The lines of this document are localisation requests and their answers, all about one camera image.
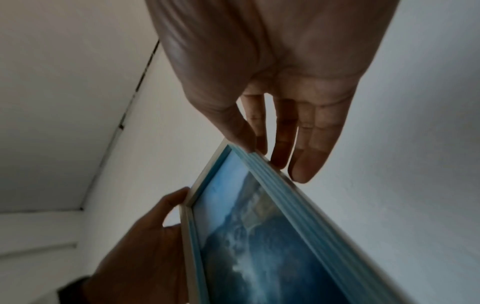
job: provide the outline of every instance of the photograph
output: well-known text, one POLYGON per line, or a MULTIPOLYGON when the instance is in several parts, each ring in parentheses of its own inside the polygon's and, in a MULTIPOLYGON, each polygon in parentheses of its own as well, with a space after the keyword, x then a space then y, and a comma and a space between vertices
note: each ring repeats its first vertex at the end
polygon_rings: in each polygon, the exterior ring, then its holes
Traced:
POLYGON ((234 152, 192 211, 211 304, 349 303, 234 152))

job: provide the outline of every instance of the blue frame border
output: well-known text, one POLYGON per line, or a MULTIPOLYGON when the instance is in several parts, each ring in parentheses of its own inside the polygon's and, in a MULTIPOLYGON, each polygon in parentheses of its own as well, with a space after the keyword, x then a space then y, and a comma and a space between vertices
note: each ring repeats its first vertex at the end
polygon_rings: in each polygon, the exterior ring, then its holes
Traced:
POLYGON ((247 154, 241 148, 225 146, 211 169, 193 193, 188 207, 189 237, 193 253, 200 304, 210 304, 197 240, 192 205, 204 191, 226 157, 234 152, 269 194, 312 252, 317 256, 351 304, 411 303, 351 240, 304 197, 280 171, 272 168, 257 153, 247 154))

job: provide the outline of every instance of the black sleeve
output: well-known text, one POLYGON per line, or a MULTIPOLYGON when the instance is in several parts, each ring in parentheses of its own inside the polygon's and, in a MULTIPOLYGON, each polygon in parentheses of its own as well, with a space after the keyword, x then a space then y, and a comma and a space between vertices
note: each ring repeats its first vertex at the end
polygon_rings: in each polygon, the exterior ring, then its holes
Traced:
POLYGON ((60 304, 90 304, 84 296, 82 285, 90 277, 82 277, 58 290, 60 304))

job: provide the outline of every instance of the blue sky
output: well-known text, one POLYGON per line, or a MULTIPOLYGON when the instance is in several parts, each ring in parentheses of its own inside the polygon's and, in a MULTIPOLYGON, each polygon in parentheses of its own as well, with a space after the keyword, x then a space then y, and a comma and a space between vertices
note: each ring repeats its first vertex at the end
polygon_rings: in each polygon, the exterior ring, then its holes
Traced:
POLYGON ((193 207, 198 241, 202 248, 210 233, 225 220, 234 206, 249 170, 231 151, 193 207))

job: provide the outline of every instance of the wooden frame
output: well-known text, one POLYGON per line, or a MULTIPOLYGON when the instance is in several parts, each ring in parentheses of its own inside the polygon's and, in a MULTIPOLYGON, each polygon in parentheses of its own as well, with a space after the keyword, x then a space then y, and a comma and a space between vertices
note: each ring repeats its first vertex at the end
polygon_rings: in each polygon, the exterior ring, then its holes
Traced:
POLYGON ((209 295, 192 207, 230 153, 235 153, 315 254, 350 303, 411 303, 390 279, 280 171, 257 153, 224 140, 180 207, 189 302, 208 304, 209 295))

